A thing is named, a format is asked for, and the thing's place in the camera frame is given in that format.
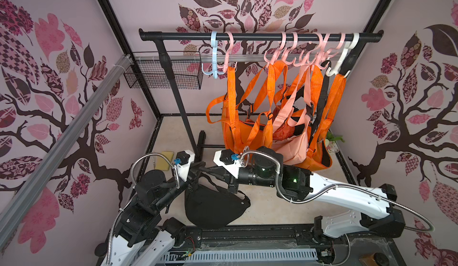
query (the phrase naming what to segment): wire basket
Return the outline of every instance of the wire basket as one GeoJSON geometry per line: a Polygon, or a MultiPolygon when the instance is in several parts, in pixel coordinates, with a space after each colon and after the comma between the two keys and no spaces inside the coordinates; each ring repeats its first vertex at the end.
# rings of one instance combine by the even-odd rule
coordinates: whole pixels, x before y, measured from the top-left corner
{"type": "MultiPolygon", "coordinates": [[[[158,52],[148,53],[148,56],[135,56],[140,73],[134,72],[134,65],[130,65],[124,72],[124,77],[129,87],[141,88],[141,81],[138,80],[138,76],[143,76],[148,88],[170,88],[169,80],[159,62],[158,52]]],[[[203,79],[200,52],[195,52],[195,54],[192,52],[190,56],[183,56],[183,51],[168,51],[168,53],[172,61],[172,69],[175,73],[178,88],[200,90],[203,79]],[[174,52],[179,52],[180,56],[173,56],[174,52]]]]}

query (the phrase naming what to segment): yellow sponge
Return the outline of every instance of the yellow sponge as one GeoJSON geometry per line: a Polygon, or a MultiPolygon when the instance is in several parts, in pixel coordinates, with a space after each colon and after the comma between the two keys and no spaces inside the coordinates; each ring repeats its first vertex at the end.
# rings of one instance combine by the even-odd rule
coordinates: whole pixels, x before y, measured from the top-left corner
{"type": "MultiPolygon", "coordinates": [[[[169,161],[172,161],[173,155],[175,154],[172,151],[162,151],[161,154],[163,154],[166,158],[169,159],[169,161]]],[[[156,159],[156,169],[161,170],[161,171],[168,171],[170,169],[169,164],[159,156],[154,157],[156,159]]]]}

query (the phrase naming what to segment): beige floor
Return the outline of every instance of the beige floor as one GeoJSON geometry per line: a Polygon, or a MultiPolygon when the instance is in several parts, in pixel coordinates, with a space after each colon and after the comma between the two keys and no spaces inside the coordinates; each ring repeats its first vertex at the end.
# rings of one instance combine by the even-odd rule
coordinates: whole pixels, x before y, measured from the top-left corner
{"type": "MultiPolygon", "coordinates": [[[[218,117],[212,117],[212,120],[216,121],[218,117]]],[[[209,124],[207,118],[204,116],[189,117],[189,122],[196,142],[199,132],[204,130],[207,134],[205,143],[224,144],[220,123],[209,124]]],[[[168,150],[176,154],[178,151],[186,149],[192,148],[181,117],[164,117],[153,151],[160,152],[168,150]]],[[[207,163],[207,166],[215,165],[213,163],[213,155],[216,150],[218,149],[204,149],[203,160],[207,163]]],[[[333,159],[332,167],[318,173],[331,179],[346,182],[344,173],[335,155],[331,154],[331,156],[333,159]]],[[[153,165],[150,161],[146,170],[151,169],[153,169],[153,165]]],[[[171,176],[171,171],[167,171],[166,177],[170,178],[171,176]]],[[[216,179],[213,181],[218,185],[227,186],[225,183],[216,179]]],[[[200,182],[209,186],[205,179],[201,179],[200,182]]],[[[341,206],[316,201],[304,205],[293,205],[278,198],[274,188],[240,185],[239,190],[243,191],[250,198],[251,207],[231,224],[313,223],[313,219],[319,215],[330,216],[347,210],[341,206]]],[[[186,218],[184,193],[180,194],[174,200],[168,214],[165,214],[165,210],[161,212],[161,217],[162,222],[169,217],[175,217],[186,225],[192,225],[186,218]]]]}

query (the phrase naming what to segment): pink wallpaper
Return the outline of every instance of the pink wallpaper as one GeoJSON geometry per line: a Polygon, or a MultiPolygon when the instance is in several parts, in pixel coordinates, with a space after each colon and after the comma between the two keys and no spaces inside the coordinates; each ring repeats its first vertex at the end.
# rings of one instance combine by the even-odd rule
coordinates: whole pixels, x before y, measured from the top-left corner
{"type": "MultiPolygon", "coordinates": [[[[0,210],[120,56],[96,0],[0,0],[0,210]]],[[[145,152],[154,124],[141,91],[121,77],[2,249],[0,263],[95,263],[95,246],[126,199],[129,167],[145,152]]]]}
{"type": "MultiPolygon", "coordinates": [[[[407,265],[458,265],[457,0],[395,0],[350,75],[332,131],[361,185],[396,187],[430,234],[396,239],[407,265]]],[[[404,213],[407,224],[424,227],[404,213]]]]}
{"type": "MultiPolygon", "coordinates": [[[[379,0],[110,0],[126,37],[134,51],[154,51],[152,41],[142,41],[138,29],[164,32],[359,32],[379,0]]],[[[199,40],[166,41],[171,55],[210,54],[210,42],[199,40]]],[[[277,42],[236,42],[233,54],[263,54],[277,47],[277,42]]],[[[219,54],[228,48],[220,42],[219,54]]],[[[312,48],[306,42],[293,53],[312,48]]],[[[239,62],[236,70],[237,95],[242,97],[249,81],[265,63],[239,62]]],[[[208,71],[210,64],[204,64],[208,71]]],[[[204,75],[201,90],[180,90],[189,113],[203,113],[211,100],[226,93],[226,75],[219,80],[204,75]]],[[[254,89],[241,110],[248,109],[259,89],[254,89]]],[[[171,98],[170,89],[152,89],[155,98],[171,98]]],[[[156,100],[162,113],[178,113],[173,100],[156,100]]],[[[214,113],[221,109],[215,107],[214,113]]]]}

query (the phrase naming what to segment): white ventilation grille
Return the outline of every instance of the white ventilation grille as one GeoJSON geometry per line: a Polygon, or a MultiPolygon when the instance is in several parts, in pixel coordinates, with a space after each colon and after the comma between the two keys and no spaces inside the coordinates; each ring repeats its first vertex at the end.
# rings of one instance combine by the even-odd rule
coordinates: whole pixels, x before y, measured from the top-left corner
{"type": "Polygon", "coordinates": [[[161,258],[162,263],[177,262],[249,262],[249,261],[300,261],[318,260],[317,251],[308,249],[270,250],[211,250],[196,251],[183,261],[175,261],[178,256],[168,252],[161,258]]]}

